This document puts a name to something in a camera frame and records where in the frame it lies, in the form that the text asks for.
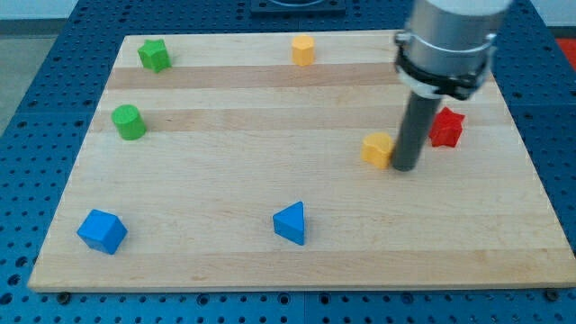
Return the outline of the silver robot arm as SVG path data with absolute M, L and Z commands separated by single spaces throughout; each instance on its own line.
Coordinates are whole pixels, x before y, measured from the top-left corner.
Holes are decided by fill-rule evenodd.
M 512 0 L 415 0 L 395 35 L 395 68 L 415 94 L 467 100 L 486 80 Z

